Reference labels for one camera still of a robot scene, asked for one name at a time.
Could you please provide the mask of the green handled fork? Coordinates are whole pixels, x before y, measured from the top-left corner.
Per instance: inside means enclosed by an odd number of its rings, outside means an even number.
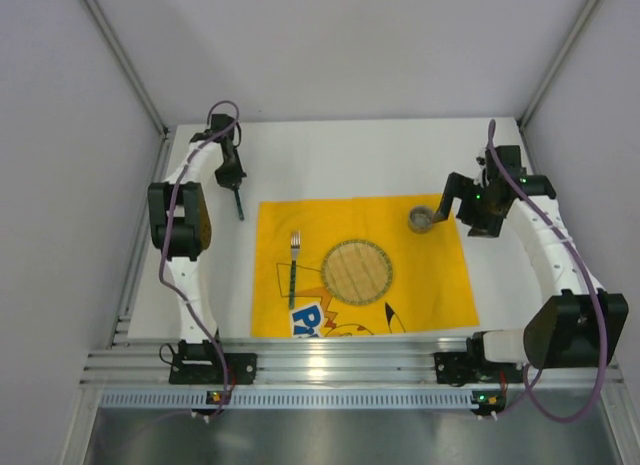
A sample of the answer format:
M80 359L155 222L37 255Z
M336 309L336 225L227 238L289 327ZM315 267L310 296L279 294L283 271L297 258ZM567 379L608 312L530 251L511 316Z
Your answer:
M299 230L291 233L290 240L290 273L289 273L289 296L288 296L288 308L293 310L295 308L295 295L296 295L296 280L297 280L297 261L301 248L301 233Z

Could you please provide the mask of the yellow cartoon print cloth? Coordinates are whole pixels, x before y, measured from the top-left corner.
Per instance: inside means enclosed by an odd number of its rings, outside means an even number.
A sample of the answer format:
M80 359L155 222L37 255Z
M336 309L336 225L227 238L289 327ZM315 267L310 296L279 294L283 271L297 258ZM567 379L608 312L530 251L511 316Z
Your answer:
M251 333L337 338L475 327L480 320L454 220L424 233L437 194L264 202Z

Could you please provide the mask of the round woven bamboo plate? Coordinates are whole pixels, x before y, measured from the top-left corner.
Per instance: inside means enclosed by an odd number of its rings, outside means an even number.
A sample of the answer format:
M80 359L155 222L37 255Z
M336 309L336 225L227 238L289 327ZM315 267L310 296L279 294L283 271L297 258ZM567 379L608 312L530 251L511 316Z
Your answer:
M338 301L365 306L391 288L394 271L388 254L368 240L338 243L326 254L321 266L325 288Z

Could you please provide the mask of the left aluminium frame post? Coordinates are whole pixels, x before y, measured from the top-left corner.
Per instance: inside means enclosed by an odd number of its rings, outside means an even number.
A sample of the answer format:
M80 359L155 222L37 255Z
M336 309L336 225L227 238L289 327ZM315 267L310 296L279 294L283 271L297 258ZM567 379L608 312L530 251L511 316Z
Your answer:
M88 13L90 21L98 30L106 48L115 60L118 69L128 83L132 93L144 109L154 129L160 136L166 137L169 133L169 126L161 117L158 108L153 103L153 100L136 70L134 63L119 39L116 30L103 10L103 7L99 3L99 0L79 0L79 2Z

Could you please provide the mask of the aluminium frame post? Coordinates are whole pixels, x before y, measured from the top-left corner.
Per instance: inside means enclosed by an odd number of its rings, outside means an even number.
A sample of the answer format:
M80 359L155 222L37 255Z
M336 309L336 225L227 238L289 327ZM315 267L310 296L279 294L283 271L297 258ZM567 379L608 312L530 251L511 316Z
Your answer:
M599 8L605 0L584 0L579 7L578 12L572 19L570 26L563 35L557 50L552 54L551 59L547 63L541 79L537 83L534 91L528 100L524 111L516 120L518 130L524 134L536 113L544 103L547 95L550 93L552 86L559 78L563 68L568 63L571 54L578 45L582 36L585 34L590 22L597 14Z
M128 83L132 93L144 109L154 129L160 136L166 137L169 133L169 126L161 117L158 108L153 103L153 100L136 70L134 63L119 39L116 30L103 10L103 7L99 3L99 0L79 0L79 2L88 13L90 21L98 30L106 48L115 60L118 69Z

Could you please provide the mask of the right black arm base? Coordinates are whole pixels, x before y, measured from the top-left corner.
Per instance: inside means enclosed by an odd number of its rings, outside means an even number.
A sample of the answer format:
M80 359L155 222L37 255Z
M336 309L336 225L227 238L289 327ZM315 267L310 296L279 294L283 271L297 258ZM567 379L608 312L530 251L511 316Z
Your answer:
M467 384L508 385L522 383L522 371L515 364L486 362L467 352L436 352L433 354L438 384L462 387Z

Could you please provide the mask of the speckled ceramic cup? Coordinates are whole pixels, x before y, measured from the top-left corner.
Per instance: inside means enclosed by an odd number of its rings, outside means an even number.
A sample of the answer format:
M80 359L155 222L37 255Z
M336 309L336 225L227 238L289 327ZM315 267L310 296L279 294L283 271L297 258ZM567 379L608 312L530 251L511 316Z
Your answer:
M408 227L416 234L424 234L431 230L434 221L434 212L427 206L415 206L408 215Z

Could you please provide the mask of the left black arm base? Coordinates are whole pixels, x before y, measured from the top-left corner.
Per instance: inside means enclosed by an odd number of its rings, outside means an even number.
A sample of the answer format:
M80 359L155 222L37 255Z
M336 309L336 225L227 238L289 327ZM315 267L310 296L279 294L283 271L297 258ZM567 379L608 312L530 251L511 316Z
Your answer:
M257 374L254 353L224 353L227 364L228 385L251 385ZM171 385L223 385L222 364L217 354L204 356L177 355L169 374Z

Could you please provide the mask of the aluminium front rail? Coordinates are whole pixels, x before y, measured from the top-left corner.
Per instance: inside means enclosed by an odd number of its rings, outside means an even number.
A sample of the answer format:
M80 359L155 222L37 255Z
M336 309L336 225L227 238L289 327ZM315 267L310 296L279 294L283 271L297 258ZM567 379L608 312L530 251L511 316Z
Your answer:
M85 386L160 386L169 366L160 345L121 343L89 352L80 383ZM338 339L232 339L227 353L257 356L256 386L404 387L436 384L434 355L462 352L462 337L355 337Z

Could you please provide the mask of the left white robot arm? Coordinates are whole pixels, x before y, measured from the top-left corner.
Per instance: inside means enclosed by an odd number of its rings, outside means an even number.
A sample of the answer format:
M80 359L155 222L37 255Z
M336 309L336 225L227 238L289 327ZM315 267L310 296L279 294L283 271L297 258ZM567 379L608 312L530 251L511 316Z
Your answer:
M177 296L179 342L186 345L213 345L216 338L218 325L203 278L213 237L204 183L212 177L231 191L238 218L244 218L240 187L247 174L238 151L241 137L237 118L210 115L205 129L189 140L176 169L147 190L151 241L160 251L158 278Z

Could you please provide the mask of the green handled spoon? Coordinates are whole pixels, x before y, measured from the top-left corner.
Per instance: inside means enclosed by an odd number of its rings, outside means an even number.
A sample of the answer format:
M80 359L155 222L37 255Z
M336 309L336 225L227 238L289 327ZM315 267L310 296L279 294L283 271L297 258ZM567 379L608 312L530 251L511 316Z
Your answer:
M241 199L241 194L240 194L240 187L239 186L234 186L233 187L233 194L234 194L234 200L235 200L235 205L236 205L236 211L238 214L238 218L241 222L243 222L245 220L245 214L244 214L244 209L243 209L243 204L242 204L242 199Z

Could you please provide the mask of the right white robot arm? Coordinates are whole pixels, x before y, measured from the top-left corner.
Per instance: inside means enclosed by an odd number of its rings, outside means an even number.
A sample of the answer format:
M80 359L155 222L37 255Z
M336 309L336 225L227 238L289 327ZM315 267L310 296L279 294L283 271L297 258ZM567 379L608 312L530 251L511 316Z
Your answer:
M477 178L449 174L434 220L457 219L475 237L515 230L539 283L542 305L522 329L478 333L484 358L537 369L609 364L626 321L623 295L609 293L581 262L548 177L530 175L515 145L486 150Z

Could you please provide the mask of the right aluminium frame post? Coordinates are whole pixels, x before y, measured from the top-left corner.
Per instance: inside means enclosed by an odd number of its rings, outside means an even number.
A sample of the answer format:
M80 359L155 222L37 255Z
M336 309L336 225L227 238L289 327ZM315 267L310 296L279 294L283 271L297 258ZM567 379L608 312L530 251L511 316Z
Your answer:
M590 22L597 14L599 8L605 0L584 0L579 7L578 12L572 19L570 26L563 35L557 50L552 54L551 59L547 63L541 79L537 83L534 91L528 100L524 111L516 120L518 130L524 134L536 113L544 103L547 95L550 93L552 86L559 78L563 68L568 63L571 54L578 45L582 36L585 34Z

